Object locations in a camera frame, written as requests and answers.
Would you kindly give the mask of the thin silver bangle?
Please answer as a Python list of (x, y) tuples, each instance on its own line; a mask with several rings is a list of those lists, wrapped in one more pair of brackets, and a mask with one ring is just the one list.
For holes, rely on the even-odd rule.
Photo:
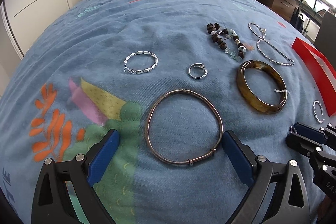
[(169, 165), (189, 165), (215, 155), (224, 125), (215, 106), (187, 89), (165, 93), (150, 108), (144, 129), (150, 152)]

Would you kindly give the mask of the dark blue hanging bag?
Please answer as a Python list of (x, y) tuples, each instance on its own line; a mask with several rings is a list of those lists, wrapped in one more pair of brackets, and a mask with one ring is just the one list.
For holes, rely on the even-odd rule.
[(304, 25), (304, 21), (302, 20), (301, 15), (302, 12), (300, 8), (294, 9), (294, 12), (290, 19), (290, 24), (300, 33), (303, 31)]

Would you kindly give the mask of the blue patterned bedspread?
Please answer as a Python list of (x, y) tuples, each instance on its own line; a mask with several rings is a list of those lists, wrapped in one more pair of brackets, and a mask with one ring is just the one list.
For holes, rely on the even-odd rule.
[[(273, 115), (241, 96), (240, 63), (207, 33), (233, 29), (246, 60), (277, 60), (288, 100)], [(24, 223), (46, 158), (86, 153), (107, 131), (120, 146), (94, 189), (117, 223), (225, 223), (247, 187), (226, 153), (193, 166), (158, 160), (144, 138), (160, 96), (188, 89), (205, 96), (224, 126), (258, 155), (295, 159), (305, 180), (310, 221), (324, 193), (306, 157), (285, 144), (295, 122), (316, 127), (321, 94), (292, 49), (301, 34), (255, 0), (83, 0), (54, 21), (19, 63), (1, 98), (1, 190)]]

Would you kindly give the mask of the dark tortoise bangle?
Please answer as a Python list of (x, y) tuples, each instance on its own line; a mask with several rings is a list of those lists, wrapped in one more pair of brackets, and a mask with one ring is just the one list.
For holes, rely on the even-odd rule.
[(242, 63), (237, 71), (236, 85), (245, 101), (263, 114), (280, 112), (288, 99), (288, 89), (280, 73), (262, 61)]

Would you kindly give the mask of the red shallow box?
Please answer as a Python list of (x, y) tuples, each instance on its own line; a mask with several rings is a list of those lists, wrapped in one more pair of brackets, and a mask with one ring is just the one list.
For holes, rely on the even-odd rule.
[(302, 39), (296, 37), (291, 47), (313, 76), (328, 116), (335, 116), (335, 69), (325, 55)]

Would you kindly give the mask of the dark grey chair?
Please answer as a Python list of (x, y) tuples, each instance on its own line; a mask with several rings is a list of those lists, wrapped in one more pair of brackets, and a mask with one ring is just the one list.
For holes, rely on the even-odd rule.
[(328, 59), (333, 68), (336, 66), (336, 17), (326, 12), (323, 17), (314, 46)]

